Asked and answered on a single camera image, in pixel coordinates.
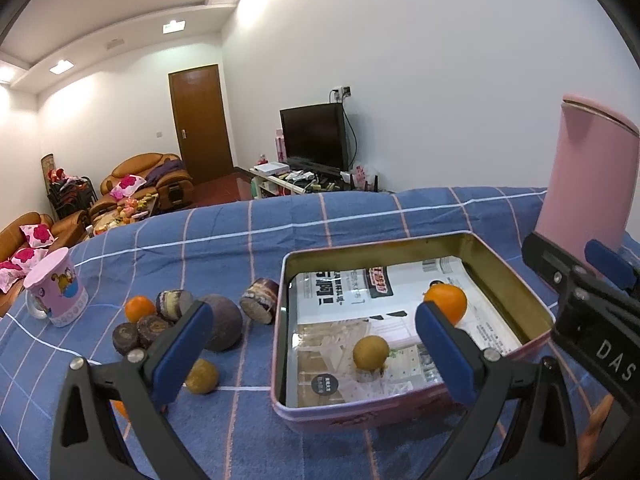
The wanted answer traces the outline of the printed paper liner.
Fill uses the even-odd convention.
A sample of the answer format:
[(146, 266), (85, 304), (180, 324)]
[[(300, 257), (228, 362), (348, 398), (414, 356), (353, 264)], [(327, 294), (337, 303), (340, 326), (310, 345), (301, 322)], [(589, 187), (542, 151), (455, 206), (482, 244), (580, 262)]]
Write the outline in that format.
[[(468, 298), (457, 324), (480, 348), (520, 348), (477, 282), (454, 256), (394, 266), (299, 273), (288, 284), (288, 353), (284, 403), (289, 408), (373, 401), (440, 384), (416, 332), (416, 307), (435, 283)], [(390, 355), (379, 370), (358, 370), (352, 349), (365, 336), (384, 338)]]

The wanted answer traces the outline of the dark purple round fruit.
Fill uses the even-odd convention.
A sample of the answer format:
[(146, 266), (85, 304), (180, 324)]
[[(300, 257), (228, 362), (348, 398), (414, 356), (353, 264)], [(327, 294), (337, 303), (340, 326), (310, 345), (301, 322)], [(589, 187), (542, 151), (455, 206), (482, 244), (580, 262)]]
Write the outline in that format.
[(243, 317), (239, 307), (229, 298), (217, 294), (201, 297), (213, 311), (214, 326), (205, 348), (221, 352), (234, 347), (242, 336)]

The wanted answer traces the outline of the brown kiwi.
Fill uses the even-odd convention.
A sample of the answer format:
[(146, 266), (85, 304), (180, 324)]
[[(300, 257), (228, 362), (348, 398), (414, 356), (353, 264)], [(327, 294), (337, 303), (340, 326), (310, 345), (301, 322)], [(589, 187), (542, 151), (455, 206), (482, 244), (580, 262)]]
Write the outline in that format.
[(217, 367), (206, 359), (197, 359), (190, 370), (184, 385), (193, 394), (205, 396), (213, 392), (219, 384)]

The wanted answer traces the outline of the small orange in tin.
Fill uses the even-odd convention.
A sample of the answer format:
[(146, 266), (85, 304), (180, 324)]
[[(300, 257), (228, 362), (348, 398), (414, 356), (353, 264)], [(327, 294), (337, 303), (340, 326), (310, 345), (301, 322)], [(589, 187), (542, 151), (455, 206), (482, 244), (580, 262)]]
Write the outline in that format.
[(468, 308), (468, 298), (464, 291), (454, 285), (435, 283), (423, 295), (424, 302), (432, 302), (446, 316), (446, 319), (456, 326), (465, 316)]

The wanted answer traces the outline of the green-brown kiwi in tin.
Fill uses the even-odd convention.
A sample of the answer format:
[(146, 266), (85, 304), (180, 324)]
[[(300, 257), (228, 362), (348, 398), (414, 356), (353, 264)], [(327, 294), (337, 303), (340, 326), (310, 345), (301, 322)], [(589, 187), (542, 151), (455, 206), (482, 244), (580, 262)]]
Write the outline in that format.
[(374, 372), (385, 364), (390, 355), (387, 341), (376, 335), (365, 336), (352, 349), (352, 360), (358, 370)]

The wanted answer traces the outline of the brown leather sofa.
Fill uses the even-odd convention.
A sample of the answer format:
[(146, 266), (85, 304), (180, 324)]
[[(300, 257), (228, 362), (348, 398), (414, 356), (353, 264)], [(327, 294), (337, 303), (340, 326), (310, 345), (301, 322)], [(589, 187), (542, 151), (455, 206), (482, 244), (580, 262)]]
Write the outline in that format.
[(35, 265), (49, 252), (71, 248), (83, 240), (89, 223), (84, 210), (58, 221), (47, 214), (29, 212), (1, 231), (1, 315), (10, 310)]

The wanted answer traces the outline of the pink floral cushion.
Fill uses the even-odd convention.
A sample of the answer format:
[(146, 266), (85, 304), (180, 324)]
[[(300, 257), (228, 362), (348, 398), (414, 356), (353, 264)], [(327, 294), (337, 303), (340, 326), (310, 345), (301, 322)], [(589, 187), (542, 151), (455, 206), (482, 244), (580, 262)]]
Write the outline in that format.
[(108, 194), (110, 194), (114, 200), (124, 200), (125, 198), (133, 196), (139, 188), (143, 188), (145, 185), (145, 178), (137, 176), (136, 174), (127, 174)]

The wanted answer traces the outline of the cluttered coffee table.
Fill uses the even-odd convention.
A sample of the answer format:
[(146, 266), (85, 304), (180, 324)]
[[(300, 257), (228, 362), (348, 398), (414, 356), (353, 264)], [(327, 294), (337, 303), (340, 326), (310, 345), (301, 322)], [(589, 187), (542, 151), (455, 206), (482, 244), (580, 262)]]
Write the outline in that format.
[(122, 205), (97, 216), (96, 220), (92, 222), (89, 235), (100, 235), (119, 226), (129, 226), (150, 218), (155, 210), (157, 200), (157, 193), (146, 194), (138, 200), (127, 198)]

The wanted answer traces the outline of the large orange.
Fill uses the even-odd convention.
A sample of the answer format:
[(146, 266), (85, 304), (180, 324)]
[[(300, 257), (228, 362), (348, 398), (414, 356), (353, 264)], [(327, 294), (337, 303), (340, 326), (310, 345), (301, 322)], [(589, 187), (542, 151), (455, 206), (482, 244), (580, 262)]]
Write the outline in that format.
[(114, 408), (114, 410), (120, 416), (122, 416), (126, 420), (129, 419), (128, 412), (127, 412), (127, 410), (125, 408), (125, 405), (122, 403), (122, 401), (111, 400), (111, 404), (112, 404), (112, 408)]

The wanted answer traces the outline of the black television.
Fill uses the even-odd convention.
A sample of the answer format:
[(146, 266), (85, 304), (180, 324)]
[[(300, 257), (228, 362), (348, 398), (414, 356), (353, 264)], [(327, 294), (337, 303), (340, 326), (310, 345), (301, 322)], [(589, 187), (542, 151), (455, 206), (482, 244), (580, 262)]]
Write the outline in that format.
[(348, 169), (344, 108), (324, 103), (280, 110), (286, 160), (290, 164)]

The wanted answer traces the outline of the dark round pastry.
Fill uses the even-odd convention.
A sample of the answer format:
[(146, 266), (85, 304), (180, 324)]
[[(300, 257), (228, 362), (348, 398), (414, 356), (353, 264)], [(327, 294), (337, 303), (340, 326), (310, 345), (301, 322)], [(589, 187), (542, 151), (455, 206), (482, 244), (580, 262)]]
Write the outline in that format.
[(140, 344), (145, 349), (149, 349), (157, 338), (170, 328), (169, 322), (155, 314), (139, 318), (136, 323)]
[(130, 322), (117, 325), (112, 331), (112, 344), (121, 356), (126, 356), (131, 350), (140, 348), (137, 325)]

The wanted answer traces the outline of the pink metal tin box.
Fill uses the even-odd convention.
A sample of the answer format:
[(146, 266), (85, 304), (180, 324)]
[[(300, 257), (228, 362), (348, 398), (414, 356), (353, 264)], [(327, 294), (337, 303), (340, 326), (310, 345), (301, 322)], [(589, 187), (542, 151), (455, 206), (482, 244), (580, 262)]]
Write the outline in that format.
[(478, 348), (521, 359), (553, 315), (471, 232), (291, 252), (282, 262), (271, 404), (299, 434), (393, 424), (449, 396), (416, 332), (416, 307), (438, 283), (468, 306), (458, 326)]

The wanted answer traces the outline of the pink electric kettle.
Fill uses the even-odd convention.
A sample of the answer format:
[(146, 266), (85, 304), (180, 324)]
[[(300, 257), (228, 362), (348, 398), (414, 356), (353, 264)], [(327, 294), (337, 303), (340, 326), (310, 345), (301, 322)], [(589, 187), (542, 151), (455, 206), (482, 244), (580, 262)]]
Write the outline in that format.
[(639, 172), (639, 128), (595, 100), (567, 94), (535, 231), (586, 263), (590, 240), (620, 249)]

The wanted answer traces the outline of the pink cartoon cup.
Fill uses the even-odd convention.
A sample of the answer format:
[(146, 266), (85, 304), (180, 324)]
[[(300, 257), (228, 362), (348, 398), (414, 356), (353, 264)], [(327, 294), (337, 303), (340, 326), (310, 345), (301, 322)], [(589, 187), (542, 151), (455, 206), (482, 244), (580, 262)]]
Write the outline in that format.
[(67, 247), (47, 254), (27, 274), (27, 311), (37, 320), (64, 327), (85, 311), (88, 292), (81, 284)]

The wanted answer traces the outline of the brown wooden door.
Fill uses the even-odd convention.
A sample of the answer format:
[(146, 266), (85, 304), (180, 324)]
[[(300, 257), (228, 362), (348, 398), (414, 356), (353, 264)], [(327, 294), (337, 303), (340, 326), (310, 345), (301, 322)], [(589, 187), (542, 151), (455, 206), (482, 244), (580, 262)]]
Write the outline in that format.
[(218, 64), (168, 75), (172, 114), (186, 171), (196, 184), (233, 170)]

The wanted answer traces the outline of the blue plaid tablecloth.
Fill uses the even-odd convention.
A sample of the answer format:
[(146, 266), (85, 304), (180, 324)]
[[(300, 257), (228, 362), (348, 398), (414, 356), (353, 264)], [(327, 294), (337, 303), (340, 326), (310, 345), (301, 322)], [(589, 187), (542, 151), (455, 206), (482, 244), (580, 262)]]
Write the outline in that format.
[[(58, 394), (75, 356), (117, 360), (112, 330), (122, 305), (168, 288), (238, 299), (256, 278), (277, 280), (290, 252), (470, 231), (524, 278), (549, 307), (555, 294), (523, 263), (540, 188), (418, 188), (397, 194), (329, 193), (236, 202), (163, 214), (90, 238), (70, 253), (89, 305), (57, 328), (32, 318), (24, 299), (1, 322), (1, 429), (39, 479), (47, 478)], [(250, 324), (217, 354), (220, 388), (179, 394), (168, 418), (214, 479), (413, 479), (459, 419), (439, 408), (413, 422), (302, 436), (270, 401), (273, 330)]]

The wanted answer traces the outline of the black cluttered rack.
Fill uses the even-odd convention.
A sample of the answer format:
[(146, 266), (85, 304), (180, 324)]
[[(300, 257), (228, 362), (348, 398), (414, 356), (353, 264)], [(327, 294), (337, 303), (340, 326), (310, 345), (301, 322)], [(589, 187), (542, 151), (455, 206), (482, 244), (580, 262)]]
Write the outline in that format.
[(50, 169), (46, 182), (47, 196), (58, 220), (77, 211), (88, 211), (98, 200), (88, 177), (69, 176), (63, 168)]

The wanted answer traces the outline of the small orange on cloth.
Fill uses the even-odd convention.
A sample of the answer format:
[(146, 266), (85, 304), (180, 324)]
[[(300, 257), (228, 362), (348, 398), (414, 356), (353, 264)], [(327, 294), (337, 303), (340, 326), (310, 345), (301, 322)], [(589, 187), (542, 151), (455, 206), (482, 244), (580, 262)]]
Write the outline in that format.
[(124, 305), (126, 319), (130, 323), (137, 323), (142, 318), (156, 313), (154, 302), (145, 296), (134, 296)]

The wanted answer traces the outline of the purple-cream cut pastry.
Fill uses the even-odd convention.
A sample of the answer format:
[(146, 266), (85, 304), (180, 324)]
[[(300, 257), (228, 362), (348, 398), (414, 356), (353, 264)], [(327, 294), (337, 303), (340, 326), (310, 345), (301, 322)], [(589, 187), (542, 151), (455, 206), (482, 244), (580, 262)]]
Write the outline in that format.
[(155, 300), (156, 313), (165, 321), (175, 323), (190, 309), (193, 303), (194, 297), (187, 290), (163, 290)]

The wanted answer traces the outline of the white tv stand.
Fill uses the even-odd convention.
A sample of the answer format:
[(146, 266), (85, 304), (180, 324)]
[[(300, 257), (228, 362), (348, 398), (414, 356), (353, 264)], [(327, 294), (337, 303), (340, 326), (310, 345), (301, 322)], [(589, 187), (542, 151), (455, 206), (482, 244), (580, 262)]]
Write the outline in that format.
[(250, 189), (254, 200), (262, 198), (305, 195), (323, 192), (350, 191), (352, 188), (342, 177), (316, 174), (306, 170), (289, 170), (280, 162), (266, 164), (267, 171), (259, 166), (250, 167)]

